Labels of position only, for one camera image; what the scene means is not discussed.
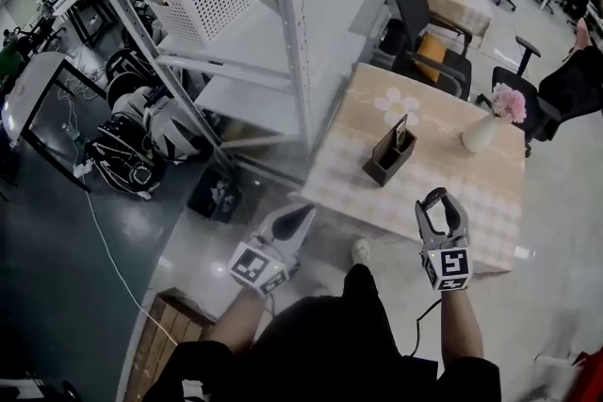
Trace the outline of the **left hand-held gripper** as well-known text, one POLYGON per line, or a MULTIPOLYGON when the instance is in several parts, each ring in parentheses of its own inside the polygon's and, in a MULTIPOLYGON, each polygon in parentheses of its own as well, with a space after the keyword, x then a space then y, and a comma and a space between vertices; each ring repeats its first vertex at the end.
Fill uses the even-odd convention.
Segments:
POLYGON ((228 262, 229 274, 259 296, 269 296, 299 270, 299 251, 317 213, 313 204, 269 213, 257 233, 241 241, 228 262))

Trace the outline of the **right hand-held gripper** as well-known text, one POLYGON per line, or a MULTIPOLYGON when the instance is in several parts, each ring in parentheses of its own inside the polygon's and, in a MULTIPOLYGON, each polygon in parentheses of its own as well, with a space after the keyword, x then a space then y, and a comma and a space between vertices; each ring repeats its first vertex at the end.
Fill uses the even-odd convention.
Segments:
POLYGON ((473 275, 466 210, 445 188, 435 188, 423 201, 416 201, 415 213, 423 243, 421 265, 432 289, 438 292, 464 290, 473 275), (444 205, 448 234, 434 229, 428 213, 440 201, 444 205))

